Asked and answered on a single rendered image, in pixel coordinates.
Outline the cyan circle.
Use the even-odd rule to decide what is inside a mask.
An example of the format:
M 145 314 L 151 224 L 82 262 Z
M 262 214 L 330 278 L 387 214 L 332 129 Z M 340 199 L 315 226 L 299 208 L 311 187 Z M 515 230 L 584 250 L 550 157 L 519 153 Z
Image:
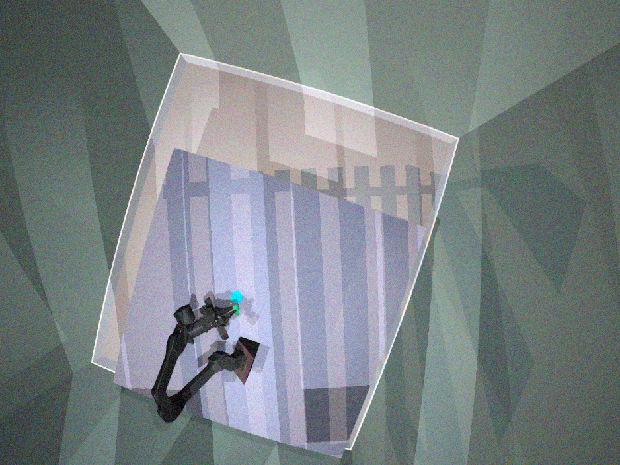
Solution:
M 243 298 L 242 294 L 238 291 L 234 291 L 231 293 L 231 301 L 233 303 L 236 303 L 236 304 L 240 303 L 242 301 L 242 298 Z

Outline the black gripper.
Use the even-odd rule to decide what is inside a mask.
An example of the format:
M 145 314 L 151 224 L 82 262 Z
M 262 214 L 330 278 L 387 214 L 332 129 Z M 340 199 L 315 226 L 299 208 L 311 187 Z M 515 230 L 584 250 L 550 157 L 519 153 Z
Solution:
M 217 328 L 217 327 L 218 327 L 218 328 L 217 328 L 217 330 L 218 330 L 218 332 L 219 332 L 219 334 L 220 334 L 220 336 L 221 336 L 221 339 L 223 339 L 223 340 L 227 340 L 227 339 L 229 338 L 229 335 L 228 335 L 228 333 L 227 333 L 227 332 L 226 332 L 226 330 L 225 330 L 226 323 L 229 321 L 230 317 L 234 315 L 234 313 L 236 312 L 236 310 L 233 310 L 233 307 L 232 307 L 232 306 L 230 306 L 230 307 L 225 307 L 225 308 L 218 308 L 218 307 L 216 307 L 216 306 L 214 307 L 214 306 L 213 306 L 213 304 L 212 304 L 212 300 L 210 299 L 210 297 L 209 297 L 209 298 L 207 298 L 207 299 L 204 301 L 204 303 L 205 303 L 205 305 L 207 305 L 207 307 L 208 307 L 208 308 L 209 308 L 209 307 L 212 307 L 212 310 L 213 310 L 213 312 L 215 313 L 215 320 L 217 320 L 217 324 L 216 324 L 216 325 L 214 325 L 214 326 L 210 326 L 210 327 L 205 328 L 205 327 L 206 327 L 206 325 L 205 325 L 205 321 L 204 321 L 204 319 L 202 319 L 202 317 L 200 317 L 200 318 L 199 318 L 199 320 L 197 320 L 197 322 L 198 322 L 198 325 L 199 325 L 199 327 L 200 327 L 200 329 L 201 329 L 202 333 L 204 333 L 204 332 L 206 332 L 206 333 L 207 333 L 207 332 L 208 332 L 208 330 L 210 330 L 210 329 L 212 329 L 212 328 L 214 328 L 214 327 L 215 327 L 215 328 Z M 233 310 L 233 311 L 229 312 L 230 310 Z M 228 312 L 229 312 L 229 313 L 228 313 Z M 228 313 L 228 314 L 224 315 L 225 313 Z M 220 319 L 218 318 L 218 315 L 220 316 Z M 223 315 L 223 316 L 222 316 L 222 315 Z

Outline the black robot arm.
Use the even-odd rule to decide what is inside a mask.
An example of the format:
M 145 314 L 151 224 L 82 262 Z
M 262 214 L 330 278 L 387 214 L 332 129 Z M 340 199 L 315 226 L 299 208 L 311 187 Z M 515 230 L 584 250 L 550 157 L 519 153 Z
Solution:
M 205 321 L 205 328 L 217 324 L 212 307 L 208 308 L 207 305 L 205 305 L 199 308 L 199 311 L 200 314 L 203 314 L 202 319 Z M 232 372 L 240 368 L 243 371 L 245 363 L 247 362 L 247 358 L 241 350 L 234 354 L 228 354 L 222 351 L 213 352 L 213 354 L 207 358 L 209 362 L 206 367 L 204 367 L 179 393 L 168 397 L 166 389 L 169 385 L 168 383 L 179 355 L 182 354 L 187 343 L 194 345 L 192 338 L 202 334 L 198 322 L 193 322 L 195 320 L 195 315 L 189 304 L 179 308 L 173 315 L 178 324 L 173 333 L 168 337 L 166 355 L 159 374 L 157 375 L 155 385 L 151 389 L 151 395 L 154 397 L 158 407 L 157 413 L 159 417 L 167 423 L 176 420 L 183 411 L 186 402 L 189 401 L 214 374 L 223 369 Z

